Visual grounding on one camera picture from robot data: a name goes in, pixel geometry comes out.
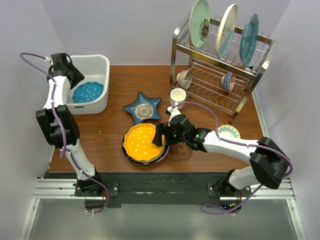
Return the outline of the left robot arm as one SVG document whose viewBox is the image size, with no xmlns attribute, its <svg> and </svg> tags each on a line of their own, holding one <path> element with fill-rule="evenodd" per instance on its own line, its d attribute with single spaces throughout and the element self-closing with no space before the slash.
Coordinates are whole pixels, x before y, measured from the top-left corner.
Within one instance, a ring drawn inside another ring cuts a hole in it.
<svg viewBox="0 0 320 240">
<path fill-rule="evenodd" d="M 79 126 L 67 106 L 69 91 L 85 77 L 66 53 L 51 55 L 51 66 L 45 74 L 49 83 L 47 101 L 35 113 L 40 129 L 48 144 L 59 149 L 60 156 L 67 157 L 74 168 L 76 189 L 100 196 L 105 192 L 102 178 L 80 144 Z"/>
</svg>

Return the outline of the yellow polka dot plate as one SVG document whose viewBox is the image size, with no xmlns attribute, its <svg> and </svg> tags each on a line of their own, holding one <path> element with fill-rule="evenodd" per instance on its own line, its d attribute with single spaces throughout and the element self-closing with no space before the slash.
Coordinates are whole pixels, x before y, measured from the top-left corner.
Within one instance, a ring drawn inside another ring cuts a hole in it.
<svg viewBox="0 0 320 240">
<path fill-rule="evenodd" d="M 162 146 L 153 144 L 156 126 L 151 123 L 139 123 L 131 127 L 124 135 L 123 147 L 127 155 L 134 161 L 149 163 L 165 151 L 165 137 L 162 136 Z"/>
</svg>

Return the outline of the blue polka dot plate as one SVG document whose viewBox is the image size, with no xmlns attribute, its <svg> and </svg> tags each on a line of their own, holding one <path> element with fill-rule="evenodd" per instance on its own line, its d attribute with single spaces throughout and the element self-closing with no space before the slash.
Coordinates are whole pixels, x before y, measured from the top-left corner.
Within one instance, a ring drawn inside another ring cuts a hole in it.
<svg viewBox="0 0 320 240">
<path fill-rule="evenodd" d="M 104 85 L 90 81 L 79 85 L 72 94 L 72 100 L 75 104 L 89 103 L 98 99 L 104 90 Z"/>
</svg>

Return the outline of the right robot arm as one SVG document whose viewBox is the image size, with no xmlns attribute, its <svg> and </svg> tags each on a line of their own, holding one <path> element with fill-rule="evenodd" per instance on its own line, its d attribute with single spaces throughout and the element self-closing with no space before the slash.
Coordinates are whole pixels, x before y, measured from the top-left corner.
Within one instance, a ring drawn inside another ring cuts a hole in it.
<svg viewBox="0 0 320 240">
<path fill-rule="evenodd" d="M 230 170 L 224 179 L 213 185 L 216 192 L 230 197 L 256 184 L 276 190 L 283 178 L 293 171 L 289 158 L 272 139 L 222 137 L 211 129 L 196 128 L 183 114 L 172 116 L 169 122 L 156 124 L 152 142 L 158 147 L 182 142 L 194 151 L 223 154 L 248 163 L 248 167 Z"/>
</svg>

